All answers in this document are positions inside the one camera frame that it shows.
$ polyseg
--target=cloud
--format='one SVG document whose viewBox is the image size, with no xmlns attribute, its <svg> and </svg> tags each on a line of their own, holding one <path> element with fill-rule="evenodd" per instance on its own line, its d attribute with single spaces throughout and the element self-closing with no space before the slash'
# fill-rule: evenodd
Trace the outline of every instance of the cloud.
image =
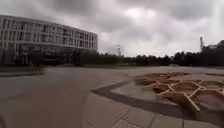
<svg viewBox="0 0 224 128">
<path fill-rule="evenodd" d="M 210 16 L 214 0 L 117 0 L 124 7 L 144 7 L 165 12 L 178 19 Z"/>
<path fill-rule="evenodd" d="M 126 56 L 199 51 L 222 39 L 222 0 L 1 0 L 0 12 L 98 34 L 101 52 Z"/>
</svg>

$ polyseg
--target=stone tile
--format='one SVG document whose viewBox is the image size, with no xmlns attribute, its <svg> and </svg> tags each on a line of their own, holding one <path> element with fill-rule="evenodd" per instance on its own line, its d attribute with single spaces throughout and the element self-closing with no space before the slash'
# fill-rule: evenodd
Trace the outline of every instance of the stone tile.
<svg viewBox="0 0 224 128">
<path fill-rule="evenodd" d="M 182 119 L 158 114 L 150 128 L 182 128 Z"/>
<path fill-rule="evenodd" d="M 138 108 L 131 108 L 123 118 L 137 126 L 148 127 L 153 120 L 155 113 L 144 111 Z"/>
<path fill-rule="evenodd" d="M 83 109 L 83 119 L 97 128 L 107 128 L 123 116 L 129 106 L 90 93 Z"/>
<path fill-rule="evenodd" d="M 207 122 L 199 122 L 193 120 L 184 120 L 184 128 L 218 128 Z"/>
<path fill-rule="evenodd" d="M 133 124 L 128 123 L 125 120 L 119 120 L 117 121 L 113 126 L 111 126 L 110 128 L 140 128 L 138 126 L 135 126 Z"/>
<path fill-rule="evenodd" d="M 116 115 L 117 117 L 123 116 L 129 110 L 130 106 L 113 101 L 111 99 L 99 96 L 94 93 L 89 93 L 85 109 L 96 109 L 96 111 L 105 111 L 107 113 Z"/>
<path fill-rule="evenodd" d="M 82 128 L 94 128 L 92 125 L 90 125 L 87 121 L 82 123 Z"/>
</svg>

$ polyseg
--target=distant building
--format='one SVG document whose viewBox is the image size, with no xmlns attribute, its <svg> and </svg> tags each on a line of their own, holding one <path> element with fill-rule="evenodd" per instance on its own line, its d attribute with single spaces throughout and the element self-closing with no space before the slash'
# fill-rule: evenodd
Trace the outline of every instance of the distant building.
<svg viewBox="0 0 224 128">
<path fill-rule="evenodd" d="M 216 49 L 218 47 L 218 45 L 208 45 L 207 46 L 209 49 Z"/>
<path fill-rule="evenodd" d="M 98 36 L 65 25 L 34 19 L 0 15 L 0 58 L 13 63 L 17 55 L 22 56 L 23 63 L 28 63 L 29 52 L 58 53 L 75 50 L 97 51 Z M 13 57 L 5 57 L 11 52 Z"/>
</svg>

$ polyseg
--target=pavement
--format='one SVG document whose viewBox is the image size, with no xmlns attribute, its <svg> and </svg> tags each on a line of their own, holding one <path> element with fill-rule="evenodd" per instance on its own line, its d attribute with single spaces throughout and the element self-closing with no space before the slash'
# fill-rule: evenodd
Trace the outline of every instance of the pavement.
<svg viewBox="0 0 224 128">
<path fill-rule="evenodd" d="M 89 93 L 82 128 L 218 128 L 206 122 L 174 118 L 134 108 Z"/>
<path fill-rule="evenodd" d="M 222 70 L 188 67 L 127 70 L 56 67 L 47 68 L 40 76 L 0 78 L 0 127 L 216 127 L 145 111 L 91 92 L 132 76 L 174 71 L 224 73 Z"/>
</svg>

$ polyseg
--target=sky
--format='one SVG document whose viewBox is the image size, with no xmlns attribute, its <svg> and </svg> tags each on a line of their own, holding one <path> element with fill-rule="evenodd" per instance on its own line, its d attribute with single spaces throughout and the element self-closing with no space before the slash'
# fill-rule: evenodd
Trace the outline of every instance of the sky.
<svg viewBox="0 0 224 128">
<path fill-rule="evenodd" d="M 223 0 L 0 0 L 0 14 L 98 34 L 100 52 L 125 56 L 198 52 L 224 39 Z"/>
</svg>

